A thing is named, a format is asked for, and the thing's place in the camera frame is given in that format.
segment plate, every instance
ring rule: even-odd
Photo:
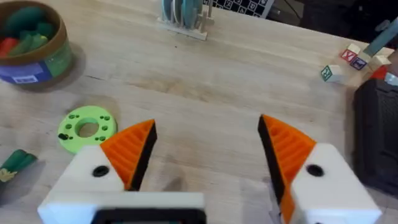
[[[191,28],[194,21],[193,8],[197,6],[196,0],[183,0],[182,15],[184,17],[184,24],[186,28]]]
[[[162,0],[162,10],[164,17],[170,21],[171,18],[171,11],[172,11],[172,0]]]
[[[203,10],[203,0],[197,0],[197,4],[198,4],[198,14],[201,14]]]
[[[178,23],[181,23],[181,7],[182,0],[174,0],[174,18]]]

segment red object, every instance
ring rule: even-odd
[[[0,57],[6,57],[8,52],[18,44],[18,40],[14,38],[5,38],[0,43]]]
[[[374,71],[373,75],[369,79],[375,78],[375,79],[384,80],[386,74],[387,74],[387,66],[382,65],[380,66],[380,68]]]
[[[351,62],[354,58],[356,58],[357,54],[346,49],[342,54],[341,54],[341,58],[346,60],[347,62]]]

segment red toy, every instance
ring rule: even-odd
[[[6,57],[8,52],[18,44],[18,40],[14,38],[5,38],[0,43],[0,57]]]
[[[387,74],[387,67],[385,65],[380,66],[376,71],[374,71],[373,75],[369,78],[375,78],[384,80]]]

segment black screw hole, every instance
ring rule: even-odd
[[[325,175],[325,172],[323,171],[322,167],[315,164],[308,165],[307,172],[313,175],[314,177],[321,177]]]
[[[103,177],[109,172],[109,167],[107,166],[98,166],[93,170],[94,177]]]
[[[67,139],[68,139],[68,135],[67,135],[67,134],[62,134],[62,133],[60,133],[60,134],[58,135],[58,138],[60,138],[60,139],[62,139],[62,140],[67,140]]]

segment blue label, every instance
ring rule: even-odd
[[[41,61],[28,65],[0,66],[0,78],[9,83],[26,84],[44,82],[52,76],[46,64]]]

